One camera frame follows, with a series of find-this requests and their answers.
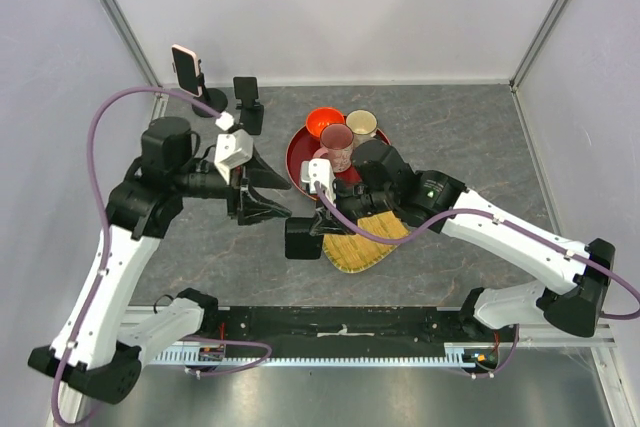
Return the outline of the black folding phone stand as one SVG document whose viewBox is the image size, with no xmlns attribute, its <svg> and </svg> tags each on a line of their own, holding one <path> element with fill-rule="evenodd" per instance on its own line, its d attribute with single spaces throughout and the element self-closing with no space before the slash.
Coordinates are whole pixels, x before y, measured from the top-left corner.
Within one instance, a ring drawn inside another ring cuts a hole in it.
<svg viewBox="0 0 640 427">
<path fill-rule="evenodd" d="M 233 88 L 236 108 L 240 111 L 239 123 L 250 135 L 262 133 L 264 105 L 259 101 L 258 82 L 256 77 L 234 77 Z"/>
</svg>

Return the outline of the pink-cased smartphone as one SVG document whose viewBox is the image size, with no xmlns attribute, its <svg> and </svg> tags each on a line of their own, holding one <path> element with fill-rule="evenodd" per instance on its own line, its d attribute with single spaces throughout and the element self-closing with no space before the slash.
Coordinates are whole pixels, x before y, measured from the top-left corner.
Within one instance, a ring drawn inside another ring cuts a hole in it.
<svg viewBox="0 0 640 427">
<path fill-rule="evenodd" d="M 198 55 L 181 45 L 171 46 L 173 67 L 179 87 L 195 97 L 202 95 L 200 59 Z"/>
</svg>

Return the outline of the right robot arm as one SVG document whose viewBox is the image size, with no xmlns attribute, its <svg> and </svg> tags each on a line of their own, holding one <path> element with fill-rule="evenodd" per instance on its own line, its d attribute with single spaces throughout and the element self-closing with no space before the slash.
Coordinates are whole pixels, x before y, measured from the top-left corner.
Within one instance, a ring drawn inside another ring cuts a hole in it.
<svg viewBox="0 0 640 427">
<path fill-rule="evenodd" d="M 361 234 L 359 220 L 391 212 L 413 230 L 469 242 L 532 276 L 515 287 L 473 289 L 457 318 L 465 338 L 477 341 L 492 330 L 537 322 L 576 337 L 594 335 L 610 283 L 612 244 L 584 244 L 535 227 L 449 175 L 413 170 L 380 140 L 357 147 L 351 164 L 359 177 L 354 184 L 334 176 L 325 151 L 303 162 L 302 182 L 325 197 L 311 234 Z"/>
</svg>

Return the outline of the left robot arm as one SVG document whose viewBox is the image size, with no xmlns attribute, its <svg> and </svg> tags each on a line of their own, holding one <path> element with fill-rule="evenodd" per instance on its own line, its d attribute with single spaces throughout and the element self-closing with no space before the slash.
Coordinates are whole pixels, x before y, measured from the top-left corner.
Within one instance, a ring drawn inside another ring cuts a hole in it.
<svg viewBox="0 0 640 427">
<path fill-rule="evenodd" d="M 233 127 L 219 135 L 210 149 L 212 161 L 196 155 L 198 146 L 199 137 L 184 118 L 156 119 L 143 132 L 140 156 L 109 196 L 108 226 L 72 314 L 50 345 L 32 350 L 31 368 L 115 405 L 131 392 L 142 369 L 173 343 L 216 335 L 218 301 L 193 288 L 140 326 L 121 326 L 135 286 L 184 199 L 223 200 L 228 216 L 241 226 L 291 215 L 259 194 L 291 185 L 263 161 L 246 131 Z"/>
</svg>

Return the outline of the woven bamboo mat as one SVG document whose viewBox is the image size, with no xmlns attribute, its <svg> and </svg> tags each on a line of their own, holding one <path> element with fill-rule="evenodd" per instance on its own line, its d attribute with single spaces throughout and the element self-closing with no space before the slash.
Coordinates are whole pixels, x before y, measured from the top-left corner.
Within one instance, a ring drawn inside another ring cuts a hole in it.
<svg viewBox="0 0 640 427">
<path fill-rule="evenodd" d="M 385 212 L 358 220 L 358 226 L 376 236 L 399 239 L 409 230 L 393 213 Z M 373 242 L 361 235 L 325 235 L 323 251 L 331 263 L 344 273 L 360 273 L 385 259 L 396 245 Z"/>
</svg>

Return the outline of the round red tray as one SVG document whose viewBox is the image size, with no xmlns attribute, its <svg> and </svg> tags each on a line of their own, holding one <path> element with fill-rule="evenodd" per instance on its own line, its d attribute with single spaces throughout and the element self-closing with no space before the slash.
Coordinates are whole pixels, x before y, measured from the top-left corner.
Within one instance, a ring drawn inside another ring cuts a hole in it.
<svg viewBox="0 0 640 427">
<path fill-rule="evenodd" d="M 391 145 L 389 138 L 381 129 L 377 130 L 374 139 L 380 140 L 387 145 Z M 312 137 L 306 127 L 301 127 L 291 138 L 285 157 L 286 170 L 291 182 L 303 195 L 314 201 L 317 199 L 317 196 L 309 192 L 308 185 L 302 181 L 301 171 L 303 162 L 309 161 L 319 147 L 319 140 Z M 339 178 L 349 184 L 357 183 L 361 180 L 353 166 L 343 173 L 336 174 L 336 178 Z"/>
</svg>

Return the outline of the pink floral mug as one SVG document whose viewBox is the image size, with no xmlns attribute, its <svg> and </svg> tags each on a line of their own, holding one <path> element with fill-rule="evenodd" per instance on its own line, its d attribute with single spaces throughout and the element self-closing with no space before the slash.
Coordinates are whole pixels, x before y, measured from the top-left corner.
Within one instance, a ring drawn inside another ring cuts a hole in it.
<svg viewBox="0 0 640 427">
<path fill-rule="evenodd" d="M 354 134 L 345 124 L 331 124 L 320 135 L 320 148 L 313 158 L 324 158 L 331 164 L 334 173 L 342 173 L 351 167 Z"/>
</svg>

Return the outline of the orange bowl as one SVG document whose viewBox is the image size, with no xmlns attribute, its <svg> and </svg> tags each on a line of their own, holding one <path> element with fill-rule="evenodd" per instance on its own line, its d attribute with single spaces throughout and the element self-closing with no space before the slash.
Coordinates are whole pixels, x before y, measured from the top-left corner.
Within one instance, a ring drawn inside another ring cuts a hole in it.
<svg viewBox="0 0 640 427">
<path fill-rule="evenodd" d="M 318 107 L 306 117 L 305 128 L 312 138 L 319 140 L 323 130 L 329 125 L 344 124 L 345 116 L 333 107 Z"/>
</svg>

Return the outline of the cream cup with dark rim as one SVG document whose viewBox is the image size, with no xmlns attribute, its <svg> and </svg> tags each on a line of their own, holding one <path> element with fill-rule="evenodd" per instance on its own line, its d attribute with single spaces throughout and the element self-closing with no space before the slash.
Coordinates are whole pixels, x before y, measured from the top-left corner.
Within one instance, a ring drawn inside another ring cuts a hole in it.
<svg viewBox="0 0 640 427">
<path fill-rule="evenodd" d="M 378 129 L 377 117 L 367 110 L 355 110 L 349 113 L 345 123 L 354 135 L 354 146 L 372 140 Z"/>
</svg>

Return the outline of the aluminium frame rail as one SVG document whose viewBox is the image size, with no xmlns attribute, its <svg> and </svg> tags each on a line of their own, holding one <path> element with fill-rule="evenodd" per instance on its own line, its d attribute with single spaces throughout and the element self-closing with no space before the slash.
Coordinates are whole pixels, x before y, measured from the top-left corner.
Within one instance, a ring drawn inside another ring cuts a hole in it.
<svg viewBox="0 0 640 427">
<path fill-rule="evenodd" d="M 546 324 L 524 324 L 519 328 L 519 345 L 527 348 L 600 348 L 615 345 L 608 324 L 599 325 L 592 337 L 578 337 Z"/>
</svg>

